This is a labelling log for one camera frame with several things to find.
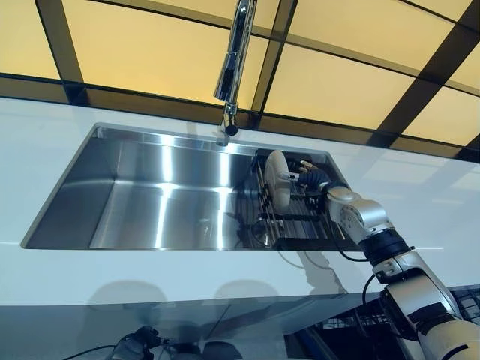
white countertop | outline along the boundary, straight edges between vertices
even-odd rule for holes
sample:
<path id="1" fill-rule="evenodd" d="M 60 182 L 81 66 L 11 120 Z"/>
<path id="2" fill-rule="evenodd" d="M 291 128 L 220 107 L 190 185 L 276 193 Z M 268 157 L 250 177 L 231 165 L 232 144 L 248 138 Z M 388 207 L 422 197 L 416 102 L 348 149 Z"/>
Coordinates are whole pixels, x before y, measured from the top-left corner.
<path id="1" fill-rule="evenodd" d="M 0 98 L 0 305 L 84 305 L 360 293 L 367 263 L 336 252 L 32 250 L 28 228 L 95 123 L 215 138 L 215 127 Z M 427 155 L 240 130 L 235 143 L 330 152 L 350 186 L 382 203 L 447 286 L 480 278 L 480 166 Z M 381 286 L 372 283 L 370 291 Z"/>

dish rack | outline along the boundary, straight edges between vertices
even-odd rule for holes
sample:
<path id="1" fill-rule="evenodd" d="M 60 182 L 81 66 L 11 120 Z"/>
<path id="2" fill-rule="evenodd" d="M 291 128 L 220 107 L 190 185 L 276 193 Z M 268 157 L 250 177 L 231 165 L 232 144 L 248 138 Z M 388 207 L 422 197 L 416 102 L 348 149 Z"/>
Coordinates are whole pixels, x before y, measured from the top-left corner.
<path id="1" fill-rule="evenodd" d="M 320 193 L 307 192 L 305 187 L 290 184 L 289 208 L 282 214 L 275 212 L 269 185 L 264 181 L 260 161 L 256 162 L 256 180 L 259 188 L 259 221 L 262 221 L 262 244 L 266 248 L 281 250 L 325 250 L 329 239 L 324 215 L 318 210 Z"/>

black cable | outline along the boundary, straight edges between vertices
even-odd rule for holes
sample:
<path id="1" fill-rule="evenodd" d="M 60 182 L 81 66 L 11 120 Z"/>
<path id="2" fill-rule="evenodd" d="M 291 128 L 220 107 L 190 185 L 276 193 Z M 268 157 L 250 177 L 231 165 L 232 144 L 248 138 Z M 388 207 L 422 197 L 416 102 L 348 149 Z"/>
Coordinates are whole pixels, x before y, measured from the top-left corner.
<path id="1" fill-rule="evenodd" d="M 372 282 L 372 280 L 375 278 L 375 274 L 372 274 L 365 283 L 365 286 L 363 286 L 363 291 L 361 292 L 361 304 L 365 307 L 367 307 L 367 289 L 368 285 Z"/>
<path id="2" fill-rule="evenodd" d="M 96 350 L 100 350 L 100 349 L 106 349 L 107 347 L 116 347 L 116 345 L 97 346 L 97 347 L 94 347 L 94 348 L 91 348 L 91 349 L 88 349 L 88 350 L 79 352 L 78 354 L 75 354 L 75 355 L 72 355 L 72 356 L 68 356 L 67 358 L 63 358 L 62 360 L 70 360 L 70 359 L 73 359 L 73 358 L 77 358 L 77 357 L 82 356 L 82 355 L 84 355 L 84 354 L 86 354 L 86 353 L 91 353 L 92 351 L 96 351 Z"/>
<path id="3" fill-rule="evenodd" d="M 370 285 L 370 283 L 372 282 L 372 280 L 375 278 L 375 274 L 372 274 L 372 276 L 370 276 L 367 280 L 367 282 L 365 283 L 365 286 L 363 286 L 363 291 L 361 292 L 361 304 L 362 306 L 364 306 L 365 308 L 368 308 L 367 306 L 367 289 L 368 289 L 368 286 Z M 367 315 L 368 317 L 371 318 L 371 320 L 376 324 L 376 325 L 380 325 L 380 323 L 378 322 L 377 319 L 375 319 L 375 317 L 368 311 L 367 312 Z M 417 338 L 415 337 L 410 337 L 410 336 L 403 336 L 403 335 L 400 335 L 398 333 L 396 333 L 395 331 L 392 331 L 392 330 L 387 330 L 387 332 L 393 336 L 395 336 L 396 338 L 400 338 L 400 339 L 404 339 L 404 340 L 410 340 L 410 341 L 418 341 Z"/>
<path id="4" fill-rule="evenodd" d="M 340 255 L 342 257 L 344 257 L 347 260 L 355 261 L 355 262 L 358 262 L 358 263 L 364 263 L 364 262 L 368 261 L 367 259 L 356 259 L 354 257 L 350 257 L 350 256 L 346 255 L 342 249 L 340 249 L 340 245 L 337 242 L 337 236 L 335 235 L 335 233 L 333 231 L 332 221 L 330 220 L 330 213 L 329 213 L 328 209 L 326 209 L 326 219 L 325 219 L 325 221 L 327 223 L 328 232 L 330 233 L 331 240 L 333 241 L 333 245 L 335 245 L 335 247 L 337 248 L 338 252 L 340 253 Z"/>

ceiling grid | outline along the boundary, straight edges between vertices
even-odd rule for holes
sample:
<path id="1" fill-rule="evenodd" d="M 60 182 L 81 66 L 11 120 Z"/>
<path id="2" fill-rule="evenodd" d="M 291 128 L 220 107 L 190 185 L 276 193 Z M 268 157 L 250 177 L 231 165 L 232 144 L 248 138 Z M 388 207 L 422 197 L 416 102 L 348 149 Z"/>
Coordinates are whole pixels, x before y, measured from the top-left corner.
<path id="1" fill-rule="evenodd" d="M 0 96 L 215 124 L 235 3 L 5 1 Z M 262 0 L 252 35 L 241 128 L 480 163 L 480 0 Z"/>

kitchen faucet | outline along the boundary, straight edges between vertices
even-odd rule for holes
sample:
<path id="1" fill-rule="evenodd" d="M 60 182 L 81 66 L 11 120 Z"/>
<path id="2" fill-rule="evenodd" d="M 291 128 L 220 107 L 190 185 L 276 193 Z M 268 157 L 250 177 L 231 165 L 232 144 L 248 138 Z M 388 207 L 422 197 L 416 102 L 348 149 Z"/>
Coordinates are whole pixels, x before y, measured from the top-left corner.
<path id="1" fill-rule="evenodd" d="M 230 137 L 239 131 L 235 119 L 239 105 L 237 97 L 256 7 L 257 0 L 238 0 L 237 2 L 225 61 L 214 93 L 217 99 L 225 101 L 220 125 L 224 134 L 221 143 L 223 146 L 228 145 Z"/>

